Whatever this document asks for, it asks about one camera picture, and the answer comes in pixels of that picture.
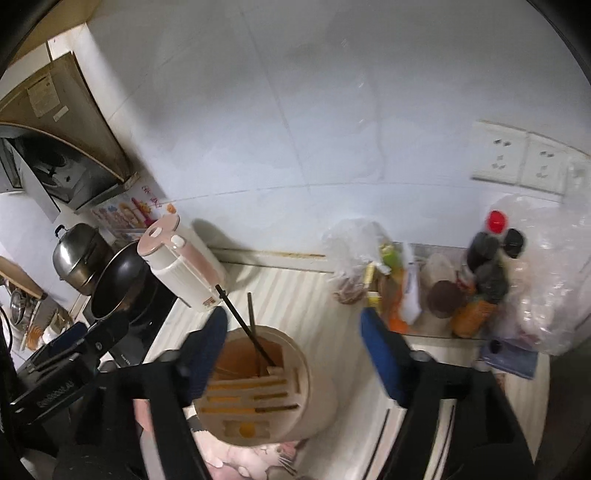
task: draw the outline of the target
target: clear plastic bag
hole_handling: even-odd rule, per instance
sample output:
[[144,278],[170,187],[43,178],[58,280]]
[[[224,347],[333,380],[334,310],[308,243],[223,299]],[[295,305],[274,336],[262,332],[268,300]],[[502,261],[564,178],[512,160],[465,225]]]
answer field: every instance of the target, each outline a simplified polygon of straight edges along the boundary
[[324,253],[334,268],[329,288],[337,301],[349,304],[362,297],[363,276],[370,262],[375,262],[382,273],[390,273],[379,250],[387,242],[382,227],[365,218],[341,220],[324,233]]
[[557,207],[535,208],[521,196],[493,206],[507,215],[510,228],[524,234],[519,260],[527,266],[526,281],[512,284],[500,305],[492,325],[495,335],[552,355],[571,347],[582,319],[579,293],[591,258],[590,192],[589,182],[582,181],[568,186]]

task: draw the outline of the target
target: pan handle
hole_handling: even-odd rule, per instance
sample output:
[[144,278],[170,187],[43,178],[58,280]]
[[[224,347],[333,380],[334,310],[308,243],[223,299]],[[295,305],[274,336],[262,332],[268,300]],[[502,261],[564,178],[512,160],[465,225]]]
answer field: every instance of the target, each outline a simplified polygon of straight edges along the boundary
[[67,228],[66,228],[65,226],[63,226],[63,225],[60,225],[59,227],[57,227],[57,228],[56,228],[56,231],[54,232],[54,233],[55,233],[55,235],[56,235],[56,238],[59,238],[59,237],[60,237],[60,236],[59,236],[59,233],[60,233],[62,230],[67,230]]

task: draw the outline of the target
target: stove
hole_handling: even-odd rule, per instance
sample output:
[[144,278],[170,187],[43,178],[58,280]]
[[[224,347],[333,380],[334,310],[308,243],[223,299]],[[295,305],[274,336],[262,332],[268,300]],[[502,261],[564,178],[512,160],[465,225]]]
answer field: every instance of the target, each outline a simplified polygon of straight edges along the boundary
[[[176,300],[177,296],[158,282],[151,307],[130,325],[128,334],[109,350],[117,365],[130,367],[144,361]],[[90,311],[90,302],[86,303],[83,314],[90,325],[96,322]]]

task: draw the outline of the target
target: power outlet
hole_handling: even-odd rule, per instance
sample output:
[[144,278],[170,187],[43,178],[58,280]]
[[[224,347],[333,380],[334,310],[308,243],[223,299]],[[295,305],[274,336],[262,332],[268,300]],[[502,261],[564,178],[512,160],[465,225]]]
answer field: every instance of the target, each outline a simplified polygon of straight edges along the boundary
[[520,185],[545,192],[563,193],[570,153],[566,145],[530,134]]
[[476,164],[472,178],[517,183],[526,148],[525,130],[475,122],[470,139],[470,154]]

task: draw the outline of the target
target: kitchen counter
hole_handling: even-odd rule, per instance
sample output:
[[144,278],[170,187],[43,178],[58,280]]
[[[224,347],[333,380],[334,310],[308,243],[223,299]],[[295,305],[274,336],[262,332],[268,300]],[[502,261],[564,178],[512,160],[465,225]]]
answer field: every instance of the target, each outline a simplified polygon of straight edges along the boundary
[[[361,480],[366,474],[368,479],[375,478],[393,444],[404,410],[385,395],[366,353],[359,335],[362,302],[345,306],[334,301],[326,287],[327,273],[238,264],[225,267],[232,282],[229,298],[243,318],[248,317],[246,292],[250,291],[257,324],[291,336],[309,362],[335,382],[339,396],[336,421],[306,443],[295,465],[298,474],[318,480]],[[177,300],[145,361],[152,361],[164,350],[178,348],[189,332],[203,326],[208,316]],[[229,312],[228,318],[230,330],[239,328]],[[425,350],[438,361],[456,365],[470,365],[480,346],[478,340],[407,336],[407,341],[412,348]],[[505,393],[533,457],[544,429],[549,383],[547,355],[540,355],[532,381],[504,374]],[[453,402],[442,401],[434,455],[426,478],[433,478],[434,473],[436,477],[440,475],[437,452],[447,446]],[[187,415],[194,414],[192,407],[187,410]]]

